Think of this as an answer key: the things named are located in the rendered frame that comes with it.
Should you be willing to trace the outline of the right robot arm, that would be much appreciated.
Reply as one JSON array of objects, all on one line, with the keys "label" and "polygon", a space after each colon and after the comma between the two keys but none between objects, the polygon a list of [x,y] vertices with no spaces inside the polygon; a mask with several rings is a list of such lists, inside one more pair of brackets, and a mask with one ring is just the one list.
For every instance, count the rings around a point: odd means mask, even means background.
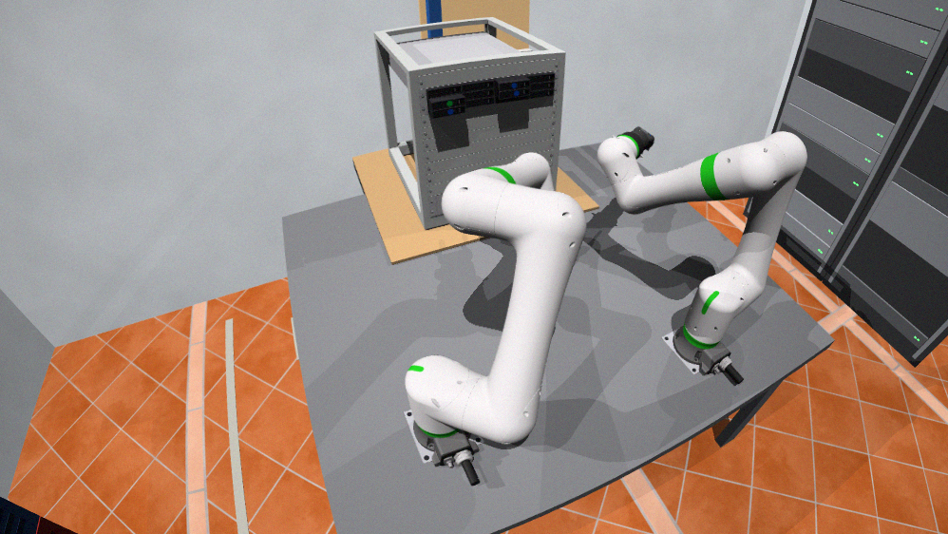
[{"label": "right robot arm", "polygon": [[700,283],[684,326],[673,337],[678,355],[700,365],[703,375],[720,373],[719,368],[740,384],[744,378],[720,341],[733,319],[765,290],[775,243],[806,166],[806,147],[796,135],[780,131],[647,177],[636,161],[638,154],[636,141],[627,135],[605,140],[597,151],[617,203],[628,214],[682,202],[753,197],[730,266]]}]

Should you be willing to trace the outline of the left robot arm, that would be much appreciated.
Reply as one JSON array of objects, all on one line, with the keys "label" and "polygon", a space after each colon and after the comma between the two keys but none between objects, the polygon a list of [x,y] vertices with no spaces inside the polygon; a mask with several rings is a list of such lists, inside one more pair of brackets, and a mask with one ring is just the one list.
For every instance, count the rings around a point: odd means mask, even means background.
[{"label": "left robot arm", "polygon": [[468,440],[471,433],[514,444],[536,425],[546,360],[586,218],[576,200],[554,191],[550,165],[537,153],[455,178],[442,210],[457,231],[508,241],[517,253],[490,374],[430,355],[412,364],[405,379],[417,441],[434,452],[435,467],[456,462],[475,486],[480,481],[471,462],[479,449]]}]

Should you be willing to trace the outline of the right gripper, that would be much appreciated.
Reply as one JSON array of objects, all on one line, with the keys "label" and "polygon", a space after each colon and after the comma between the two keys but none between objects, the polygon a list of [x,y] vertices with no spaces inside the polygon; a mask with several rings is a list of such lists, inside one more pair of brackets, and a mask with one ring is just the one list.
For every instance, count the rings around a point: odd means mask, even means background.
[{"label": "right gripper", "polygon": [[[647,131],[645,131],[644,129],[642,129],[641,127],[639,127],[639,126],[636,127],[636,128],[634,129],[634,131],[625,132],[625,133],[623,133],[623,134],[621,134],[621,135],[630,136],[630,137],[632,137],[632,138],[636,141],[636,143],[637,143],[637,145],[638,145],[638,148],[639,148],[638,157],[641,157],[641,158],[643,158],[643,156],[642,156],[643,151],[644,151],[645,149],[649,151],[650,147],[652,147],[652,144],[654,144],[654,136],[651,135],[650,133],[648,133]],[[647,146],[648,146],[648,147],[647,147]],[[647,148],[648,148],[648,149],[647,149]],[[637,157],[637,159],[638,159],[638,157]]]}]

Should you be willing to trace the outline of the orange flat board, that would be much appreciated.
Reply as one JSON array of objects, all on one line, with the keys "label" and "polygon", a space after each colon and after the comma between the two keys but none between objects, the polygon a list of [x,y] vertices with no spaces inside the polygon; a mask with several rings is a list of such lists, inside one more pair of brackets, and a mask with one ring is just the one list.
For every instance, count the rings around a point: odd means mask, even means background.
[{"label": "orange flat board", "polygon": [[[487,238],[461,233],[449,223],[425,230],[388,149],[352,159],[392,265]],[[574,198],[584,213],[599,209],[559,167],[556,191]]]}]

